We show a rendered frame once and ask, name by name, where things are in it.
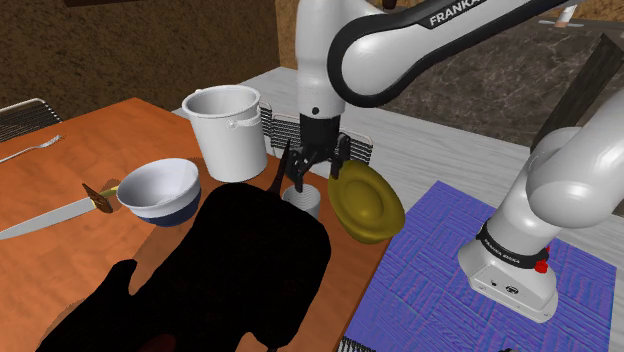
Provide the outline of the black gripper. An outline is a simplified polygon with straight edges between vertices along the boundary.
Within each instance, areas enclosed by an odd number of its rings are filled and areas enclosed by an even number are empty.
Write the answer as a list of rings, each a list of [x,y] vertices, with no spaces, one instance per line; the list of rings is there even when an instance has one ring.
[[[303,191],[305,173],[316,163],[318,157],[331,158],[330,174],[339,178],[340,169],[350,160],[351,138],[339,133],[340,115],[332,118],[313,118],[300,115],[300,139],[302,148],[285,152],[287,157],[286,175],[294,182],[297,192]]]

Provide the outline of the white ribbed cup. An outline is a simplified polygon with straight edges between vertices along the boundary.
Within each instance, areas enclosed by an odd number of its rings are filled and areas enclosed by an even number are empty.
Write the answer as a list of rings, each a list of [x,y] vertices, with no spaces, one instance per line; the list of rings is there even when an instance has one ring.
[[[303,184],[301,192],[298,192],[295,186],[290,186],[283,192],[282,199],[315,219],[318,218],[321,195],[313,185]]]

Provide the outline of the dark brown slender utensil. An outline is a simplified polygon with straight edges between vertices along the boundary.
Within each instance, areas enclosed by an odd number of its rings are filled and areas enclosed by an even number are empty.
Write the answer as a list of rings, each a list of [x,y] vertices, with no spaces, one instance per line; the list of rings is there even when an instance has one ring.
[[[276,175],[274,177],[274,180],[271,186],[267,189],[269,193],[272,193],[277,196],[280,195],[280,189],[281,189],[283,177],[285,174],[285,170],[288,164],[289,154],[290,154],[290,141],[287,141],[284,151],[282,153],[280,163],[279,163]]]

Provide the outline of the olive yellow bowl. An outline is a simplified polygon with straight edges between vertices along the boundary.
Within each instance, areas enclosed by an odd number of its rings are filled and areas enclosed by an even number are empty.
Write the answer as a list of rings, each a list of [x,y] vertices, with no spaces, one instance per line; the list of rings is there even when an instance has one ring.
[[[364,162],[344,162],[338,178],[328,179],[328,195],[340,224],[361,243],[379,243],[404,227],[405,210],[397,194]]]

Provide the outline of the white bowl with blue base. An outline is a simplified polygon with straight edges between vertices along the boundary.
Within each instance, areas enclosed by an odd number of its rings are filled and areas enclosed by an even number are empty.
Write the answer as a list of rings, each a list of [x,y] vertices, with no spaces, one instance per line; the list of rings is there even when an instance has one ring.
[[[119,184],[116,196],[145,222],[160,227],[177,226],[199,208],[199,170],[186,159],[160,159],[128,174]]]

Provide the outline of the purple patterned robot stand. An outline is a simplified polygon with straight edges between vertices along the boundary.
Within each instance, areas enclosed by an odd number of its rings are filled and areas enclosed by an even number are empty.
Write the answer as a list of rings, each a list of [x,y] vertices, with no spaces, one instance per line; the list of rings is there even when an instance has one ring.
[[[376,352],[608,352],[616,268],[560,239],[554,316],[535,323],[473,291],[457,260],[493,207],[438,181],[408,211],[346,335]]]

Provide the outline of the silver fork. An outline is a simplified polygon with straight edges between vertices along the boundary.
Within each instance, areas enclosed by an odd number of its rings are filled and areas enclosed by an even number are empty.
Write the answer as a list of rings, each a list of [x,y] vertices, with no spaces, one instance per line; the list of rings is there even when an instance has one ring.
[[[40,145],[36,145],[36,146],[31,146],[31,147],[25,148],[25,149],[23,149],[23,150],[21,150],[21,151],[19,151],[17,153],[14,153],[14,154],[12,154],[10,156],[7,156],[5,158],[0,159],[0,164],[4,163],[6,161],[9,161],[9,160],[11,160],[13,158],[16,158],[16,157],[18,157],[20,155],[23,155],[23,154],[25,154],[27,152],[30,152],[32,150],[47,148],[47,147],[55,144],[56,142],[62,140],[63,137],[64,136],[62,136],[62,135],[56,135],[53,138],[51,138],[50,140],[48,140],[48,141],[46,141],[46,142],[44,142],[44,143],[42,143]]]

